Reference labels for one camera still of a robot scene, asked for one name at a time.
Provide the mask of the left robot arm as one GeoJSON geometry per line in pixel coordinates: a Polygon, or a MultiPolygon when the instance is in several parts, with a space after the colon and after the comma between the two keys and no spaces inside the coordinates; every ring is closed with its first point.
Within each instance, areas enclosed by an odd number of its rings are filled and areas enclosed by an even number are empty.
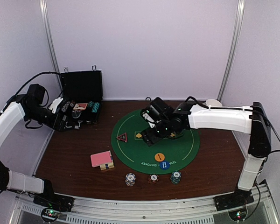
{"type": "Polygon", "coordinates": [[[42,102],[46,89],[41,85],[32,84],[27,93],[20,92],[18,90],[0,111],[0,193],[5,190],[34,193],[47,207],[54,207],[58,198],[49,180],[12,171],[4,162],[28,159],[32,165],[41,151],[44,134],[30,136],[30,126],[20,127],[24,122],[34,120],[40,126],[48,126],[55,131],[77,129],[79,125],[66,113],[70,106],[68,98],[57,97],[49,107],[45,107],[42,102]]]}

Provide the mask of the green blue chip stack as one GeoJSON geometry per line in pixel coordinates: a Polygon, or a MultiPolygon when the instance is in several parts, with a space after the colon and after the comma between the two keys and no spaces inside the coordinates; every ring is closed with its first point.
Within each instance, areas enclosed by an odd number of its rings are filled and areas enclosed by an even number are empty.
{"type": "Polygon", "coordinates": [[[181,181],[181,177],[182,177],[182,174],[180,171],[176,170],[174,172],[171,173],[171,176],[170,176],[170,181],[173,183],[173,184],[179,184],[180,181],[181,181]]]}

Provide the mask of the brown chip stack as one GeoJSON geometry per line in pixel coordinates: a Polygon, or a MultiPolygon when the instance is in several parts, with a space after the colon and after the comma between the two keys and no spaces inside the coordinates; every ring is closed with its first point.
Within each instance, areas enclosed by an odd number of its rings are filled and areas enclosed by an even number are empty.
{"type": "Polygon", "coordinates": [[[147,181],[148,181],[148,183],[150,183],[150,184],[156,184],[156,183],[159,181],[159,176],[156,175],[156,174],[151,174],[151,175],[149,175],[147,181]]]}

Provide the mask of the triangular black red button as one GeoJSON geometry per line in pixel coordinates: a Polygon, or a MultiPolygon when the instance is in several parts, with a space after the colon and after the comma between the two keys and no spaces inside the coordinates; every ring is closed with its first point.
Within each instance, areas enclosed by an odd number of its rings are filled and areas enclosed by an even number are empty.
{"type": "Polygon", "coordinates": [[[119,141],[127,143],[128,142],[127,133],[123,133],[123,134],[117,136],[116,139],[119,140],[119,141]]]}

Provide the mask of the orange round button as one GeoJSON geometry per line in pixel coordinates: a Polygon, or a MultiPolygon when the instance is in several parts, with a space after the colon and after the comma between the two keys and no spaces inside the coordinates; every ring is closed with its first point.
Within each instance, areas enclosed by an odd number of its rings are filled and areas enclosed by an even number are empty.
{"type": "Polygon", "coordinates": [[[157,162],[162,162],[165,160],[165,155],[163,153],[156,153],[154,155],[154,159],[157,161],[157,162]]]}

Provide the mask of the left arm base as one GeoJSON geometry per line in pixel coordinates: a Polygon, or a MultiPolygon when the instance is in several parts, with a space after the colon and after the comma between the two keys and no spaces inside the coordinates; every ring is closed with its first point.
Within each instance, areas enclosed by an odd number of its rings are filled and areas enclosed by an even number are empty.
{"type": "Polygon", "coordinates": [[[74,198],[62,195],[53,195],[52,198],[48,198],[39,194],[34,194],[33,203],[56,211],[71,212],[74,198]]]}

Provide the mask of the blue round button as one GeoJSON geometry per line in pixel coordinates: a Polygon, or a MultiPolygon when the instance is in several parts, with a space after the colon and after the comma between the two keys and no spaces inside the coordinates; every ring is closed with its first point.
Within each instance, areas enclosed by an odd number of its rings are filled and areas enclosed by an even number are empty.
{"type": "Polygon", "coordinates": [[[159,167],[162,170],[167,170],[170,168],[170,163],[168,161],[162,161],[159,163],[159,167]]]}

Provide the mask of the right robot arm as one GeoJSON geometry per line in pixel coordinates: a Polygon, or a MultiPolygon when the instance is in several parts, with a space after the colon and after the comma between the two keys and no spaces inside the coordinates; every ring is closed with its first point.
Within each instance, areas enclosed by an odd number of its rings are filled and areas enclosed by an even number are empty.
{"type": "Polygon", "coordinates": [[[141,132],[144,142],[152,146],[171,133],[190,129],[219,129],[250,135],[250,145],[235,192],[230,202],[240,206],[247,198],[261,168],[273,153],[271,133],[276,132],[260,102],[251,106],[212,106],[189,96],[176,108],[157,97],[140,112],[149,128],[141,132]]]}

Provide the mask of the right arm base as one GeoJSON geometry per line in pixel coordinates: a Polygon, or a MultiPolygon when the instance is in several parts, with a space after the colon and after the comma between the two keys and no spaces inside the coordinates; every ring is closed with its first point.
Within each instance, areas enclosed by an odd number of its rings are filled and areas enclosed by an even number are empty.
{"type": "Polygon", "coordinates": [[[238,193],[230,193],[214,197],[214,203],[217,211],[229,210],[253,202],[253,196],[238,193]]]}

